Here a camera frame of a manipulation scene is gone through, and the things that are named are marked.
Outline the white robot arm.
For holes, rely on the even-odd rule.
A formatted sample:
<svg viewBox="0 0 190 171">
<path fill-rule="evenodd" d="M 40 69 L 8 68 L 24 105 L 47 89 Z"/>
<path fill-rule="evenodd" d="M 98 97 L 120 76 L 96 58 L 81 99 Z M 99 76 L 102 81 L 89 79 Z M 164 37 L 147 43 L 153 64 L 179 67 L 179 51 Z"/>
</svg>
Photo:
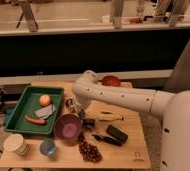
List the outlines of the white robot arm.
<svg viewBox="0 0 190 171">
<path fill-rule="evenodd" d="M 160 171 L 190 171 L 190 90 L 159 90 L 103 86 L 85 71 L 73 84 L 75 104 L 86 109 L 92 100 L 163 118 Z"/>
</svg>

